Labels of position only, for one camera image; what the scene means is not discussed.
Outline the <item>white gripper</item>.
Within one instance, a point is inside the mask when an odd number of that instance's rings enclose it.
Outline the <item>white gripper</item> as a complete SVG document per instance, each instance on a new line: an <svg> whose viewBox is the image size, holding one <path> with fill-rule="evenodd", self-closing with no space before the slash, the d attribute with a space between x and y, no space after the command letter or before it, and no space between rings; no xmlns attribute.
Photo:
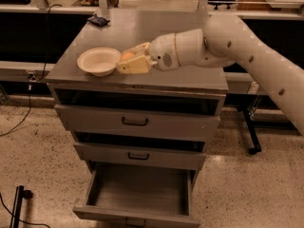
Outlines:
<svg viewBox="0 0 304 228"><path fill-rule="evenodd" d="M143 74L155 66L159 70L177 69L178 62L175 33L157 37L151 43L145 42L130 49L133 57L119 61L116 68L122 74Z"/></svg>

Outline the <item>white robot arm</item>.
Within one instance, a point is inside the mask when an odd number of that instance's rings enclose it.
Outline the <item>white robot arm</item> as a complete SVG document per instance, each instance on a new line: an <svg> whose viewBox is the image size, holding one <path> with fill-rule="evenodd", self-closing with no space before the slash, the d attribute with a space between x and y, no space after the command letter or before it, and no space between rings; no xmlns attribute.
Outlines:
<svg viewBox="0 0 304 228"><path fill-rule="evenodd" d="M122 74L143 74L153 67L228 67L250 74L295 128L304 134L304 70L264 44L235 15L211 15L201 28L169 33L123 52Z"/></svg>

